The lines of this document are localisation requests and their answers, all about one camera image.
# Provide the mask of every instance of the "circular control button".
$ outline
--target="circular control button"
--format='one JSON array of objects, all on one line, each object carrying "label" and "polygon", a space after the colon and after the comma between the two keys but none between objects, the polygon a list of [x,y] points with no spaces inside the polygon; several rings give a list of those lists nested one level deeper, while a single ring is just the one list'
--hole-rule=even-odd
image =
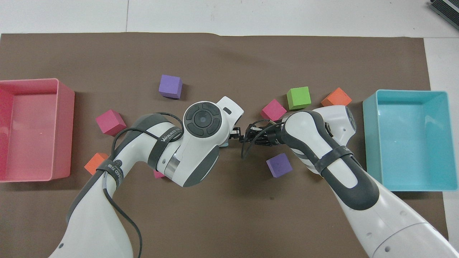
[{"label": "circular control button", "polygon": [[195,124],[201,128],[207,127],[212,123],[212,115],[207,111],[199,111],[195,115]]}]

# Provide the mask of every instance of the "plastic storage bin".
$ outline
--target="plastic storage bin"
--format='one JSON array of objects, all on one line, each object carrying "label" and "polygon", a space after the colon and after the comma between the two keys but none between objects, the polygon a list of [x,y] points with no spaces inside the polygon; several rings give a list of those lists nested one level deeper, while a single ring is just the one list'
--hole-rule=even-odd
[{"label": "plastic storage bin", "polygon": [[363,108],[371,176],[391,191],[457,189],[446,92],[378,90]]},{"label": "plastic storage bin", "polygon": [[74,101],[58,79],[0,81],[0,182],[69,176]]}]

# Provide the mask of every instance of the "pink cube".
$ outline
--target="pink cube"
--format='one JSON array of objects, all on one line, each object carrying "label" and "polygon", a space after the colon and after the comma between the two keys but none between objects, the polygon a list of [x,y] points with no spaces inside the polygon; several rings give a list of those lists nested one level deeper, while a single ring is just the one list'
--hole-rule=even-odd
[{"label": "pink cube", "polygon": [[276,121],[279,120],[285,113],[287,113],[287,110],[285,110],[285,108],[274,99],[261,110],[260,114],[264,119]]},{"label": "pink cube", "polygon": [[58,79],[0,81],[0,182],[70,175],[74,101]]},{"label": "pink cube", "polygon": [[102,133],[106,135],[115,136],[121,130],[126,128],[126,124],[121,118],[121,115],[113,109],[110,109],[98,116],[95,120],[101,128]]},{"label": "pink cube", "polygon": [[153,170],[153,173],[155,174],[155,178],[162,178],[165,177],[161,172]]}]

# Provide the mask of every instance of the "foam cube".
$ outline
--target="foam cube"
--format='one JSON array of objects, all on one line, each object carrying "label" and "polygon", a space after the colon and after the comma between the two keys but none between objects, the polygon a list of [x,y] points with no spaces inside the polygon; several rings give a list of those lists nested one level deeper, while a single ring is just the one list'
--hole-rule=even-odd
[{"label": "foam cube", "polygon": [[104,160],[108,159],[108,155],[105,153],[96,153],[89,161],[86,163],[84,168],[91,173],[91,175],[95,174],[96,168],[104,162]]},{"label": "foam cube", "polygon": [[280,177],[293,170],[285,153],[270,158],[266,163],[274,177]]},{"label": "foam cube", "polygon": [[279,120],[285,113],[287,113],[287,110],[285,110],[285,108],[275,99],[266,105],[260,112],[264,119],[273,121]]},{"label": "foam cube", "polygon": [[324,107],[332,105],[347,106],[351,101],[352,99],[341,88],[338,88],[322,100],[321,104]]},{"label": "foam cube", "polygon": [[182,79],[163,74],[159,83],[159,93],[164,97],[179,99],[182,93]]},{"label": "foam cube", "polygon": [[165,177],[165,175],[159,171],[153,170],[153,173],[155,174],[155,178]]},{"label": "foam cube", "polygon": [[121,130],[126,128],[126,124],[121,118],[121,115],[113,109],[110,109],[98,116],[95,120],[102,130],[102,133],[106,135],[115,136]]},{"label": "foam cube", "polygon": [[305,108],[311,104],[309,87],[292,88],[287,92],[288,107],[290,110]]}]

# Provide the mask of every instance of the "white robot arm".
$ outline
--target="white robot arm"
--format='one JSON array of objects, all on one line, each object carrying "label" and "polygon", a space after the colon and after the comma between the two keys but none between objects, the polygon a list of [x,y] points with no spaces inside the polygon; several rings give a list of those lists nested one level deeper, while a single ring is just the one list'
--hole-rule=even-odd
[{"label": "white robot arm", "polygon": [[296,112],[284,122],[282,141],[328,182],[369,257],[459,257],[432,225],[360,167],[345,147],[355,133],[345,106]]},{"label": "white robot arm", "polygon": [[50,258],[133,257],[128,235],[109,202],[132,166],[143,161],[182,187],[195,185],[216,163],[218,146],[243,112],[228,97],[195,103],[185,112],[183,134],[159,113],[139,118],[136,130],[126,134],[76,197],[67,214],[67,230]]}]

